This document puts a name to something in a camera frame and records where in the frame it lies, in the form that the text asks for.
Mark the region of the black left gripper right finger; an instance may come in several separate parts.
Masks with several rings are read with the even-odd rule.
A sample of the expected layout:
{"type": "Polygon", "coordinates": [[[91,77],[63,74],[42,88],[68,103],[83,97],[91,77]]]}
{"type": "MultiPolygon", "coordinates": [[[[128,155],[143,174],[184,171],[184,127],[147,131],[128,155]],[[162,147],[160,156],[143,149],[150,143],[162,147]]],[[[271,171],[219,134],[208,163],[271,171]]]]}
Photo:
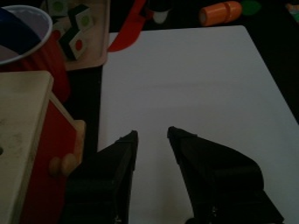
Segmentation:
{"type": "Polygon", "coordinates": [[[191,200],[186,224],[285,224],[250,157],[176,127],[167,137],[191,200]]]}

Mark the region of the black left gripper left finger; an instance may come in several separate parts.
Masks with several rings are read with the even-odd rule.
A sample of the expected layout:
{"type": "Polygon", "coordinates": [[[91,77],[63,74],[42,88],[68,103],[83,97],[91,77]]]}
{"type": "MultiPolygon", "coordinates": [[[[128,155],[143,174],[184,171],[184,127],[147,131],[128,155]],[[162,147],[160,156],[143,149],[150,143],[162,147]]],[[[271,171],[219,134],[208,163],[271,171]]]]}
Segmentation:
{"type": "Polygon", "coordinates": [[[138,132],[132,130],[71,173],[63,224],[128,224],[138,132]]]}

